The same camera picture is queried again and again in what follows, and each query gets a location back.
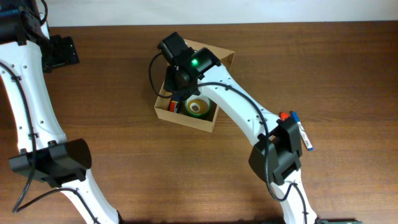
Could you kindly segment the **brown cardboard box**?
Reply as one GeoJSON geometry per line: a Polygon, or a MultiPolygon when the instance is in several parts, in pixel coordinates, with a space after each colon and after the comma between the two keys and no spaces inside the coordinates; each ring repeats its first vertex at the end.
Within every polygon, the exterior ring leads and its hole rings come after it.
{"type": "MultiPolygon", "coordinates": [[[[194,50],[200,50],[203,47],[208,48],[221,60],[221,63],[226,67],[227,71],[230,71],[231,65],[234,60],[234,51],[200,42],[195,42],[188,39],[185,39],[185,43],[189,47],[192,47],[194,50]]],[[[168,110],[169,104],[170,99],[161,98],[159,96],[157,97],[154,109],[159,119],[199,129],[202,131],[207,131],[209,133],[213,132],[217,115],[220,109],[220,107],[216,103],[211,102],[210,111],[204,118],[194,118],[188,116],[184,106],[182,106],[180,113],[173,113],[168,110]]]]}

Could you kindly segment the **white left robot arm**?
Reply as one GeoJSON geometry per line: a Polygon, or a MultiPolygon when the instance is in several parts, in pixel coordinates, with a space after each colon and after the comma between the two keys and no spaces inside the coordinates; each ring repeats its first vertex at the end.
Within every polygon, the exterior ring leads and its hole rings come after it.
{"type": "Polygon", "coordinates": [[[11,169],[29,182],[66,195],[87,223],[121,223],[91,172],[84,139],[68,140],[59,125],[44,75],[79,62],[71,37],[50,35],[47,14],[32,0],[1,1],[1,80],[17,128],[19,155],[11,169]]]}

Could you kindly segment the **yellow highlighter marker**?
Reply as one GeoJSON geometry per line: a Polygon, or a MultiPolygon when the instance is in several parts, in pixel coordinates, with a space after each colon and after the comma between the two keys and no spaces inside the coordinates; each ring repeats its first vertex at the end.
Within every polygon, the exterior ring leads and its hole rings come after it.
{"type": "Polygon", "coordinates": [[[176,96],[171,100],[171,107],[174,113],[179,113],[181,109],[181,97],[176,96]]]}

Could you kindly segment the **orange black stapler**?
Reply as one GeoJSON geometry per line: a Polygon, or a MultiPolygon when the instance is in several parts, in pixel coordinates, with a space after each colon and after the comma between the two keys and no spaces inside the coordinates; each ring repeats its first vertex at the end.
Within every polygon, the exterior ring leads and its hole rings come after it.
{"type": "Polygon", "coordinates": [[[181,110],[182,102],[177,100],[171,100],[169,103],[168,110],[173,113],[179,113],[181,110]]]}

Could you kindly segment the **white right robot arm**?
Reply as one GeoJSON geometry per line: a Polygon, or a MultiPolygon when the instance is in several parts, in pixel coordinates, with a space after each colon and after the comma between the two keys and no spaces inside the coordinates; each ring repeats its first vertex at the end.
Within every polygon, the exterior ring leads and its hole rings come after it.
{"type": "Polygon", "coordinates": [[[311,208],[302,183],[303,127],[296,114],[285,119],[261,106],[232,78],[208,47],[194,49],[177,32],[157,46],[167,63],[165,98],[204,96],[217,104],[252,145],[249,165],[282,207],[286,223],[326,223],[311,208]]]}

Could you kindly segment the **green tape roll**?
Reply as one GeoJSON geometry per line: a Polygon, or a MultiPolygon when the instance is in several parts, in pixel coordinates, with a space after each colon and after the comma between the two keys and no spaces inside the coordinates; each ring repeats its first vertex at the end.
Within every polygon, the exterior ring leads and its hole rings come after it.
{"type": "Polygon", "coordinates": [[[187,113],[195,118],[206,116],[211,110],[211,100],[203,95],[192,95],[184,105],[187,113]]]}

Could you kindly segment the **small yellow tape roll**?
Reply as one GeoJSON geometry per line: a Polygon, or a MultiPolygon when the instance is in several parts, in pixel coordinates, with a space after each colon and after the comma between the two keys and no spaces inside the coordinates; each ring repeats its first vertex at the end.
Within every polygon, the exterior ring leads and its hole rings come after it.
{"type": "Polygon", "coordinates": [[[189,114],[200,116],[208,112],[210,106],[205,100],[194,99],[185,103],[186,110],[189,114]]]}

